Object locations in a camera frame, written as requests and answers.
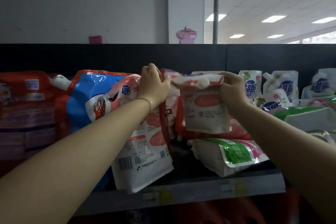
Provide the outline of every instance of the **hand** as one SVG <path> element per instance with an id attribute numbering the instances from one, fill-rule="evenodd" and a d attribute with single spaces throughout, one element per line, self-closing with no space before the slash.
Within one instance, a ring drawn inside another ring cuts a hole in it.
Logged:
<path id="1" fill-rule="evenodd" d="M 250 104 L 245 92 L 245 81 L 239 75 L 224 72 L 224 83 L 219 88 L 219 98 L 227 106 L 230 114 L 236 108 L 243 108 L 244 105 Z"/>
<path id="2" fill-rule="evenodd" d="M 142 68 L 138 98 L 151 101 L 151 109 L 166 100 L 169 90 L 170 79 L 167 77 L 161 82 L 161 73 L 154 64 L 150 63 Z"/>

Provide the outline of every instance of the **forearm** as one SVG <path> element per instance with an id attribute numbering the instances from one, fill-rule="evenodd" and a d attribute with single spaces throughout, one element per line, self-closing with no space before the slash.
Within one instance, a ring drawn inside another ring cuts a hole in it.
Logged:
<path id="1" fill-rule="evenodd" d="M 0 179 L 2 221 L 66 223 L 148 112 L 146 101 L 134 100 L 5 175 Z"/>
<path id="2" fill-rule="evenodd" d="M 311 205 L 336 219 L 336 147 L 252 105 L 235 108 L 232 115 Z"/>

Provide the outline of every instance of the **black panel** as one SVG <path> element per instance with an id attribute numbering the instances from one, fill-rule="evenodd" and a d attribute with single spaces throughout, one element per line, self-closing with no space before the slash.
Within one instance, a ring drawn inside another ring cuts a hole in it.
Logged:
<path id="1" fill-rule="evenodd" d="M 154 63 L 180 73 L 225 70 L 226 46 L 211 44 L 0 44 L 0 72 L 42 70 L 74 75 L 81 69 L 140 73 Z"/>
<path id="2" fill-rule="evenodd" d="M 336 67 L 333 44 L 230 44 L 227 45 L 227 70 L 296 70 L 299 89 L 310 85 L 319 68 Z"/>

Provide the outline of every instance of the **left hand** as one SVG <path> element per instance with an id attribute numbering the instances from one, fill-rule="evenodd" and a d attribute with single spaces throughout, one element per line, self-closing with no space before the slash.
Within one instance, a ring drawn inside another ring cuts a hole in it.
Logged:
<path id="1" fill-rule="evenodd" d="M 161 82 L 161 73 L 153 63 L 142 68 L 138 98 L 151 101 L 151 109 L 154 109 L 166 100 L 169 91 L 170 79 L 167 77 Z"/>

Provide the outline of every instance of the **store shelf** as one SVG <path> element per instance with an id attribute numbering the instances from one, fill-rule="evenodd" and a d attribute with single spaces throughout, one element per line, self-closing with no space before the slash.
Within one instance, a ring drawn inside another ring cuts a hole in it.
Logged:
<path id="1" fill-rule="evenodd" d="M 285 192 L 284 178 L 271 162 L 221 178 L 196 160 L 184 143 L 175 142 L 171 155 L 175 169 L 149 187 L 136 194 L 125 190 L 92 193 L 75 215 Z"/>

